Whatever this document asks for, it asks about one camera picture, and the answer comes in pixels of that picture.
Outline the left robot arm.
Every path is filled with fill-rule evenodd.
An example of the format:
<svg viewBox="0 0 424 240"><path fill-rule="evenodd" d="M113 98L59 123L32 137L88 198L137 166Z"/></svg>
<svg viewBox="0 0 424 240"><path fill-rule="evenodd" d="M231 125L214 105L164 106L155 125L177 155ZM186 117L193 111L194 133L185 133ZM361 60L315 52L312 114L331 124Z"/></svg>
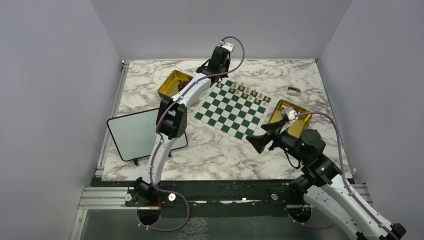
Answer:
<svg viewBox="0 0 424 240"><path fill-rule="evenodd" d="M156 139L145 172L134 182L134 193L144 205L157 200L157 185L176 140L186 131L188 108L220 78L228 76L234 44L224 43L215 47L212 56L196 69L193 78L172 97L160 101L156 119Z"/></svg>

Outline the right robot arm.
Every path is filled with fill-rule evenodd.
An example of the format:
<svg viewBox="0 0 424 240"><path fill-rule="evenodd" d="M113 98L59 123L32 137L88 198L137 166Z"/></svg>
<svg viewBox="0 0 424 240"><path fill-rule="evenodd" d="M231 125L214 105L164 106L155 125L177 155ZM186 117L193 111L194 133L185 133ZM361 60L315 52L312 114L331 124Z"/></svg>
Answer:
<svg viewBox="0 0 424 240"><path fill-rule="evenodd" d="M284 120L262 125L262 135L247 136L258 153L268 143L270 150L280 148L302 164L302 175L290 183L289 199L303 201L323 213L351 240L399 240L406 234L400 223L380 215L353 188L323 150L326 146L315 129L305 129L299 137L283 130Z"/></svg>

